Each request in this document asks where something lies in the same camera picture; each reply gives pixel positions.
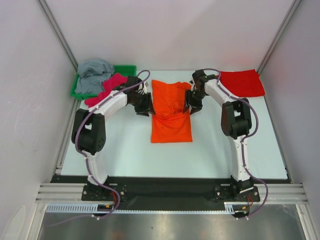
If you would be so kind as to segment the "orange t-shirt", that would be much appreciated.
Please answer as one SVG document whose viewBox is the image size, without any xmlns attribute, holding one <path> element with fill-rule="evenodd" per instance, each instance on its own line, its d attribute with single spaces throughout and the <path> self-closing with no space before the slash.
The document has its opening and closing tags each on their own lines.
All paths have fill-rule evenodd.
<svg viewBox="0 0 320 240">
<path fill-rule="evenodd" d="M 185 143 L 192 142 L 190 112 L 184 112 L 185 93 L 191 89 L 188 82 L 165 83 L 153 79 L 151 142 Z"/>
</svg>

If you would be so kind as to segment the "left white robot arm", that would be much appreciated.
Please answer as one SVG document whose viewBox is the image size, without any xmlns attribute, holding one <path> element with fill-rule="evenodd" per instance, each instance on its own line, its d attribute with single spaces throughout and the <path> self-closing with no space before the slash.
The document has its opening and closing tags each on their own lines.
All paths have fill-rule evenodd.
<svg viewBox="0 0 320 240">
<path fill-rule="evenodd" d="M 151 93 L 147 91 L 147 79 L 128 76 L 127 81 L 113 88 L 101 102 L 89 109 L 78 109 L 75 113 L 71 141 L 76 151 L 83 156 L 88 185 L 94 186 L 92 194 L 105 200 L 113 193 L 118 199 L 121 195 L 105 182 L 108 179 L 104 162 L 98 160 L 98 153 L 107 141 L 106 122 L 118 110 L 131 105 L 138 116 L 149 117 L 156 112 Z"/>
</svg>

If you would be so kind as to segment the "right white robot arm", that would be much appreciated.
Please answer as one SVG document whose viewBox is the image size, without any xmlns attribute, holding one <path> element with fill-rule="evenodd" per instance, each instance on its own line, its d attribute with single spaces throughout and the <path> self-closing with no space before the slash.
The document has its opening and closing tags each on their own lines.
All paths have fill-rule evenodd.
<svg viewBox="0 0 320 240">
<path fill-rule="evenodd" d="M 220 83 L 221 72 L 207 75 L 204 69 L 192 74 L 192 88 L 185 91 L 183 112 L 192 115 L 203 108 L 203 99 L 212 97 L 221 107 L 221 130 L 228 138 L 232 159 L 230 195 L 242 201 L 254 188 L 254 179 L 246 163 L 247 138 L 252 128 L 250 103 L 247 98 L 232 94 Z"/>
</svg>

